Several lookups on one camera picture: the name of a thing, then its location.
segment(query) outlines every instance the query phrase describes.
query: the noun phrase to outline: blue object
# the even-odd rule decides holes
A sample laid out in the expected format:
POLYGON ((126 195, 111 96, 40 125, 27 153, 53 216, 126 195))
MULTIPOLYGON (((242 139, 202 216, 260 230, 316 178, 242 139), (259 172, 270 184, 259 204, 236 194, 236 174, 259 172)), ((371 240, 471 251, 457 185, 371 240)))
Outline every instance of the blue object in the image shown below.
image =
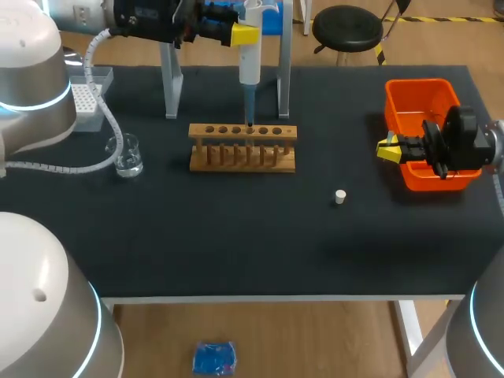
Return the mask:
POLYGON ((243 85, 245 92, 245 118, 249 126, 254 125, 256 85, 243 85))
POLYGON ((198 343, 192 364, 195 374, 230 376, 235 372, 234 343, 198 343))
MULTIPOLYGON (((243 3, 239 2, 213 2, 216 6, 230 6, 233 5, 236 11, 239 12, 243 3)), ((263 35, 282 35, 284 30, 284 3, 278 2, 279 12, 268 9, 262 14, 262 34, 263 35)))

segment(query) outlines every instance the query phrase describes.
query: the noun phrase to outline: orange bin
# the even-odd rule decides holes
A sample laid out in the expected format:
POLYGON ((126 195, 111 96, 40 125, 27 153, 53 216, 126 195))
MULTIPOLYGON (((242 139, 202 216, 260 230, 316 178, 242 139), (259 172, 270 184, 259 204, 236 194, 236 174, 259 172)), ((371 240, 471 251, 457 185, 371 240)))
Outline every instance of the orange bin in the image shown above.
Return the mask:
MULTIPOLYGON (((445 79, 390 80, 385 91, 388 129, 404 136, 423 136, 424 120, 436 122, 442 128, 450 107, 460 105, 445 79)), ((426 161, 409 161, 400 167, 411 191, 461 191, 481 174, 481 169, 448 172, 448 177, 441 180, 426 161)))

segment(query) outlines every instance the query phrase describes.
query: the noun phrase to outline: table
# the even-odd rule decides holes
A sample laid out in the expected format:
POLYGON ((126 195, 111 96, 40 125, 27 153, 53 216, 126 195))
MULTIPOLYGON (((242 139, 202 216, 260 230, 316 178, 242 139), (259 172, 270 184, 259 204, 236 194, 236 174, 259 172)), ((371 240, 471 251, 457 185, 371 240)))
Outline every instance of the table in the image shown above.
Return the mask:
MULTIPOLYGON (((258 124, 298 126, 297 172, 243 176, 188 172, 189 123, 243 119, 237 68, 184 69, 177 120, 165 119, 159 68, 114 70, 107 102, 139 137, 138 179, 10 171, 0 183, 0 210, 46 225, 112 303, 460 298, 502 245, 491 177, 463 193, 412 193, 374 153, 390 79, 446 78, 487 122, 465 67, 294 68, 283 122, 276 70, 263 69, 258 124), (336 208, 338 189, 348 196, 336 208)), ((106 156, 110 135, 17 158, 88 165, 106 156)), ((398 303, 417 345, 412 306, 398 303)))

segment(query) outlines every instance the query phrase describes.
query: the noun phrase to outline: blue light ring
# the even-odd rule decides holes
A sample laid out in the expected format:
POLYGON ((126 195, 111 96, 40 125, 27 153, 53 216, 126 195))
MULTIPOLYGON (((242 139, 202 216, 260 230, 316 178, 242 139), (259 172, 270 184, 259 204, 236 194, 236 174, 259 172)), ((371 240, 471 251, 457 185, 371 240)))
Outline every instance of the blue light ring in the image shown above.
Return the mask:
POLYGON ((8 105, 8 104, 4 104, 3 102, 0 102, 0 108, 3 108, 5 110, 10 110, 11 112, 32 112, 35 110, 49 108, 52 105, 58 104, 63 98, 65 98, 71 89, 72 89, 72 84, 69 82, 69 85, 66 87, 65 91, 62 94, 57 96, 55 99, 50 100, 50 101, 45 102, 40 105, 15 106, 15 105, 8 105))
POLYGON ((492 356, 491 352, 487 348, 487 345, 483 341, 483 338, 481 337, 480 331, 478 330, 478 326, 476 324, 476 318, 474 317, 474 293, 476 291, 476 285, 477 285, 477 282, 474 284, 474 287, 472 288, 471 300, 469 302, 469 315, 471 317, 472 329, 474 331, 474 335, 476 337, 476 340, 478 340, 478 343, 480 344, 480 347, 483 350, 483 352, 485 353, 485 355, 487 356, 487 358, 490 360, 492 365, 498 370, 498 372, 500 372, 501 375, 504 376, 504 369, 497 362, 497 360, 494 358, 494 356, 492 356))
POLYGON ((98 307, 98 324, 96 325, 96 333, 94 334, 94 339, 93 343, 91 344, 91 348, 89 348, 89 352, 87 352, 86 358, 84 358, 82 365, 72 376, 72 378, 78 378, 85 370, 87 364, 89 364, 89 361, 91 360, 91 357, 93 357, 93 353, 95 352, 96 346, 98 345, 98 339, 100 337, 100 331, 102 329, 102 303, 100 302, 100 298, 98 297, 98 294, 96 294, 96 290, 93 287, 93 285, 89 284, 89 286, 91 286, 91 290, 93 291, 94 298, 96 299, 96 305, 98 307))

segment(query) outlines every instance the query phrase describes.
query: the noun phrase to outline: metal stand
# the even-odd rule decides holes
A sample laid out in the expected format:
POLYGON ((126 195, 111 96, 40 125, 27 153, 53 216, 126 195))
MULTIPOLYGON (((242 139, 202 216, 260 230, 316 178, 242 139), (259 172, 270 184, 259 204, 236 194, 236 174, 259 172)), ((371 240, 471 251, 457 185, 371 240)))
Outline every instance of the metal stand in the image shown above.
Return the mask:
POLYGON ((292 0, 283 1, 283 30, 280 36, 280 57, 276 86, 278 90, 278 117, 289 117, 289 94, 291 93, 291 51, 292 51, 292 18, 294 4, 292 0))
POLYGON ((166 118, 176 119, 182 93, 183 75, 173 44, 159 43, 161 53, 161 72, 165 90, 166 118))
MULTIPOLYGON (((283 30, 280 36, 280 59, 277 74, 278 114, 281 119, 287 119, 289 117, 293 16, 293 0, 284 0, 283 30)), ((179 110, 183 75, 180 70, 175 47, 172 44, 160 43, 159 50, 161 53, 161 72, 165 91, 166 118, 174 120, 179 110)))
POLYGON ((303 24, 303 32, 302 34, 309 34, 309 25, 312 17, 312 0, 299 0, 301 5, 301 14, 302 14, 302 24, 303 24))
POLYGON ((449 365, 446 333, 448 323, 457 309, 458 303, 452 302, 448 306, 425 339, 422 338, 413 301, 397 301, 394 304, 401 328, 402 344, 406 353, 408 377, 427 377, 429 372, 443 358, 449 365))

